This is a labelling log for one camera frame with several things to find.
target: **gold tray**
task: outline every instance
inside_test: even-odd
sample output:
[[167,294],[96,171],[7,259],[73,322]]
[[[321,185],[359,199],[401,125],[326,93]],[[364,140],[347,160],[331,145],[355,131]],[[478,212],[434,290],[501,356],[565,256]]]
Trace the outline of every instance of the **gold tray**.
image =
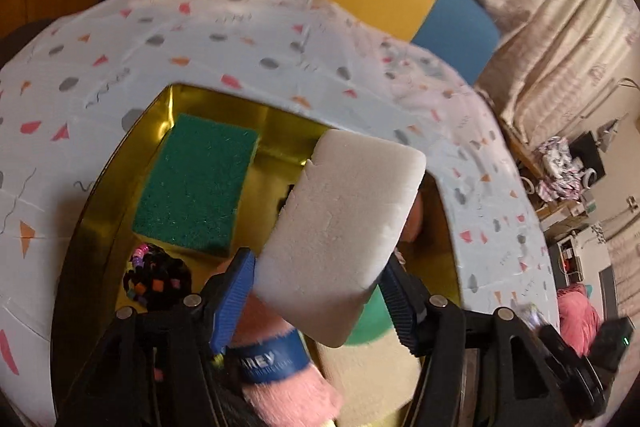
[[[51,382],[60,405],[76,374],[113,318],[134,305],[122,288],[128,258],[141,238],[131,231],[138,200],[159,146],[179,114],[254,129],[258,148],[242,186],[231,252],[259,253],[286,197],[326,126],[306,118],[200,87],[174,84],[152,102],[113,153],[78,220],[65,257],[51,331]],[[413,245],[401,245],[407,266],[432,293],[459,302],[455,265],[444,210],[433,179],[422,185],[425,230]],[[154,241],[187,261],[199,291],[223,260]],[[398,415],[389,418],[397,424]]]

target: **blue panel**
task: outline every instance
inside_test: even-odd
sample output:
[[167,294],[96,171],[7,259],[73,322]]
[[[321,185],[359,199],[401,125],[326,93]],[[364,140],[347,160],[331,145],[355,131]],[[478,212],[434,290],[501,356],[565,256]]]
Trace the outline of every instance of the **blue panel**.
[[498,28],[474,0],[436,0],[412,43],[448,62],[471,85],[499,39]]

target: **blue label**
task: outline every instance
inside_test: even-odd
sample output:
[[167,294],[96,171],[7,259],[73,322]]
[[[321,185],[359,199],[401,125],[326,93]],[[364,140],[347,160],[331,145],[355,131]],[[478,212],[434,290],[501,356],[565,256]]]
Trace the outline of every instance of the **blue label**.
[[246,383],[269,383],[284,380],[309,365],[309,355],[298,330],[253,346],[234,347],[227,354],[240,362]]

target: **patterned tablecloth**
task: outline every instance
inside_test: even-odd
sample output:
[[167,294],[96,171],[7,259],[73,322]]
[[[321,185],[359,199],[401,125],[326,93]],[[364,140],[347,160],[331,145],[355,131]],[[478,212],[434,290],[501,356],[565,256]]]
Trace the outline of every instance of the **patterned tablecloth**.
[[0,386],[54,423],[49,335],[76,220],[111,153],[183,82],[423,151],[468,309],[535,303],[558,327],[545,241],[491,112],[430,52],[325,0],[108,0],[0,73]]

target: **green round object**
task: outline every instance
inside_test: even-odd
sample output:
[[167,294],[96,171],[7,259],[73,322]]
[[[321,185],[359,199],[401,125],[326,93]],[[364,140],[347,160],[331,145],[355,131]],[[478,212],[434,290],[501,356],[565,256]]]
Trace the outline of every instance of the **green round object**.
[[386,309],[385,299],[382,296],[380,287],[376,286],[369,302],[364,305],[360,319],[344,345],[357,346],[373,342],[392,327],[393,323]]

